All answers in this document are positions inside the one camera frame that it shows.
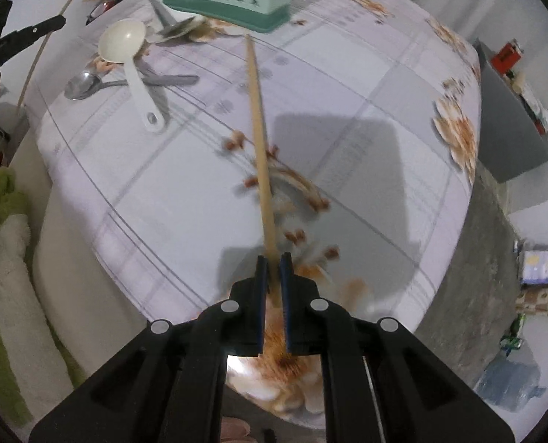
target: table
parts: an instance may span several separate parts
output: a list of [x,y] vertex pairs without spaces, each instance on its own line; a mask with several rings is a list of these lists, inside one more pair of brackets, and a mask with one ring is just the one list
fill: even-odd
[[476,43],[483,102],[479,160],[506,182],[548,161],[548,142],[538,133],[520,97],[491,64],[494,52]]
[[[285,229],[307,233],[308,251],[295,257],[313,263],[338,246],[340,259],[326,268],[335,288],[367,286],[352,312],[392,315],[414,330],[472,190],[435,131],[434,102],[444,81],[459,79],[460,108],[478,135],[478,61],[466,42],[444,42],[411,1],[373,1],[391,14],[354,0],[294,0],[290,23],[253,35],[270,143],[331,201],[326,213],[285,216]],[[256,195],[241,184],[254,173],[252,146],[222,150],[232,129],[251,134],[245,42],[152,45],[143,72],[200,76],[193,87],[154,92],[168,125],[153,134],[127,88],[81,102],[62,95],[104,29],[127,16],[149,23],[149,1],[125,0],[87,26],[31,85],[27,109],[49,174],[101,264],[147,318],[177,323],[251,275],[261,250]]]

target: concrete floor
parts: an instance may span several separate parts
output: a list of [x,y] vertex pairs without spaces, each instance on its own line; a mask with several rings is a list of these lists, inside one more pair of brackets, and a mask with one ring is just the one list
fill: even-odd
[[[516,235],[505,217],[505,185],[480,166],[469,211],[450,267],[416,336],[473,386],[515,318],[520,291],[513,251]],[[245,419],[260,443],[272,429],[277,443],[319,443],[325,432],[295,426],[227,389],[223,415]]]

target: spoon handle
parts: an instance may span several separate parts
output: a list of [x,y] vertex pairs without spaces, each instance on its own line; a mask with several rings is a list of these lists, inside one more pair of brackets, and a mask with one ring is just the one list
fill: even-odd
[[[143,83],[150,87],[176,87],[179,85],[195,85],[200,77],[198,75],[150,75],[143,77]],[[125,79],[103,82],[98,90],[110,87],[124,87],[127,85]]]
[[139,71],[134,66],[132,58],[124,62],[124,73],[130,87],[130,92],[132,93],[134,105],[143,120],[145,128],[153,133],[161,131],[165,126],[165,118],[146,90],[145,84],[140,79]]
[[195,85],[199,79],[198,75],[149,75],[143,78],[143,83],[152,87],[176,87]]

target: white plastic ladle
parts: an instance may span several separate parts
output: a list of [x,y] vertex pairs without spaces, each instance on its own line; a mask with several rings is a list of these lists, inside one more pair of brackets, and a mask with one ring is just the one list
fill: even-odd
[[107,62],[124,64],[124,74],[134,105],[145,128],[156,133],[165,127],[165,118],[147,92],[133,59],[145,42],[145,33],[142,21],[132,18],[117,21],[102,34],[97,50]]

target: chopstick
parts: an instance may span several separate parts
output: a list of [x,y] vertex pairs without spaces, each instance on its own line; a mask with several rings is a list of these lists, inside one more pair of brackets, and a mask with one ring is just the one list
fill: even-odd
[[261,224],[264,230],[264,247],[266,248],[266,258],[270,271],[270,298],[275,306],[281,306],[282,296],[278,275],[280,253],[276,245],[276,223],[272,209],[272,187],[270,185],[270,173],[268,170],[267,136],[264,128],[264,112],[261,105],[260,79],[257,72],[255,47],[250,35],[245,35],[245,42],[247,44],[247,76],[249,100],[251,102],[258,194],[260,197]]

